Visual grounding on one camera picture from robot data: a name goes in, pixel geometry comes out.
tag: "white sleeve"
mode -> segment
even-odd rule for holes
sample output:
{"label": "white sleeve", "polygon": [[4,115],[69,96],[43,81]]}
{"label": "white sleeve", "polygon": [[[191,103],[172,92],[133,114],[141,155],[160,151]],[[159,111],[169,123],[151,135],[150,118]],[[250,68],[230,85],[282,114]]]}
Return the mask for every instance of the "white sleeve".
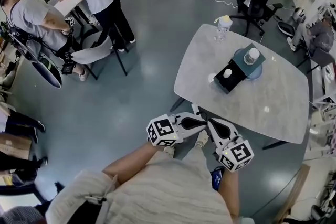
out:
{"label": "white sleeve", "polygon": [[114,190],[117,177],[111,179],[100,172],[82,171],[75,180],[52,201],[47,213],[47,223],[67,223],[86,201],[86,196],[105,197]]}

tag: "camera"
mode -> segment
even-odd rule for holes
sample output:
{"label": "camera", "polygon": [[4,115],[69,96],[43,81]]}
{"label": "camera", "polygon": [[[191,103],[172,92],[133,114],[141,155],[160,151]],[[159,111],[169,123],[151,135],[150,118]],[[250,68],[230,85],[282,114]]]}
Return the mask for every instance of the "camera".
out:
{"label": "camera", "polygon": [[72,74],[72,71],[74,70],[76,63],[72,60],[71,53],[67,52],[65,54],[65,59],[64,59],[64,65],[62,68],[62,74],[63,75],[70,75]]}

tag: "gray table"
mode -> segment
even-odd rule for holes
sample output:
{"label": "gray table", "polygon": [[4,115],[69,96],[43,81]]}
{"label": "gray table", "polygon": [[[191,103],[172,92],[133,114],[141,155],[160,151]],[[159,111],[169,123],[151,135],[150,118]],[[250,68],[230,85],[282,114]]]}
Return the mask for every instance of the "gray table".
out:
{"label": "gray table", "polygon": [[[287,60],[251,39],[229,32],[214,40],[216,27],[202,25],[192,39],[178,71],[174,91],[226,120],[254,132],[301,144],[308,125],[307,77]],[[226,95],[211,73],[220,72],[237,49],[253,43],[265,56],[263,73],[256,81],[242,81]]]}

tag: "gray floor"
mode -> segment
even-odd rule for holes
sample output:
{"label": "gray floor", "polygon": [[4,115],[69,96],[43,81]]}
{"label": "gray floor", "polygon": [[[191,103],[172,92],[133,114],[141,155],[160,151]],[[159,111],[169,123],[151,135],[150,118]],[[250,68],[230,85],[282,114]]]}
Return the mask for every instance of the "gray floor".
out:
{"label": "gray floor", "polygon": [[[18,74],[12,103],[18,111],[43,121],[47,132],[40,135],[41,154],[49,157],[48,166],[40,169],[37,186],[46,198],[55,194],[53,182],[68,184],[82,169],[101,170],[129,153],[146,140],[145,128],[150,119],[167,113],[176,101],[173,86],[188,44],[203,23],[213,24],[222,15],[233,15],[236,9],[214,0],[121,0],[122,8],[136,35],[136,45],[122,59],[129,75],[125,77],[115,58],[100,61],[92,77],[79,82],[76,76],[63,77],[62,89],[52,88],[25,62]],[[292,0],[270,0],[292,8]],[[287,20],[291,12],[280,10]],[[235,20],[232,31],[243,34],[244,21]],[[262,44],[296,65],[303,53],[294,54],[272,18],[264,24]],[[251,26],[249,38],[260,41],[259,32]],[[308,70],[309,64],[301,67]],[[178,111],[190,111],[185,102]],[[240,173],[241,214],[256,223],[268,223],[283,204],[290,188],[273,199],[298,171],[307,138],[301,145],[287,144],[272,150],[261,148],[274,142],[263,135],[238,127],[249,139],[255,159]],[[178,148],[185,154],[192,141]],[[205,152],[209,167],[219,165],[211,156],[208,143]]]}

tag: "water bottle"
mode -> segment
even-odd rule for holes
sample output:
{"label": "water bottle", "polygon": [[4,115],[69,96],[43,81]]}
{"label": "water bottle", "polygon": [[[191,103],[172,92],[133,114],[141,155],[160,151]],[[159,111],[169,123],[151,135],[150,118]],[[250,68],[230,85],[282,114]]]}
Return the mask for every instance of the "water bottle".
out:
{"label": "water bottle", "polygon": [[230,31],[230,27],[232,25],[232,21],[229,16],[222,16],[215,20],[215,23],[218,21],[217,26],[217,34],[215,36],[215,40],[217,42],[221,42],[225,39],[226,33]]}

